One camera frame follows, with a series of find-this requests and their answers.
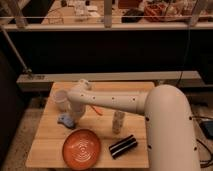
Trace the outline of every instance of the blue object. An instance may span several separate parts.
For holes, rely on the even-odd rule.
[[[63,124],[69,129],[75,129],[75,123],[68,113],[62,113],[58,117],[58,124]]]

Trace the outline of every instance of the floor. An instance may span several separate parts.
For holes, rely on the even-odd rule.
[[[196,114],[213,116],[213,110],[207,107],[192,105],[192,109],[193,112]],[[5,163],[2,167],[2,171],[48,171],[48,169],[30,169],[25,167],[25,161],[27,159],[27,155],[31,147],[36,129],[38,127],[42,112],[43,108],[39,107],[38,99],[32,99],[17,129],[16,135],[6,157]],[[212,141],[205,139],[203,133],[198,127],[197,122],[195,122],[195,130],[197,138],[201,139],[209,148],[211,148],[211,150],[213,150]],[[200,153],[200,158],[207,159],[208,156],[206,151],[200,146],[198,146],[198,149]],[[202,171],[213,171],[213,166],[206,169],[202,169]]]

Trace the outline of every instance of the white container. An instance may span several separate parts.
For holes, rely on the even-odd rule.
[[[62,112],[66,112],[68,109],[68,99],[67,99],[67,91],[66,90],[57,90],[53,93],[52,99],[55,104],[58,106],[59,110]]]

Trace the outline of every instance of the paper cup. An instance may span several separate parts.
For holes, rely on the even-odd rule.
[[[57,90],[53,93],[52,99],[58,108],[65,112],[68,108],[68,99],[67,99],[67,91],[66,90]]]

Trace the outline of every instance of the orange bowl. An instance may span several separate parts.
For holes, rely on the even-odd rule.
[[[65,163],[74,170],[91,168],[99,159],[100,151],[100,139],[94,132],[87,129],[71,133],[62,149]]]

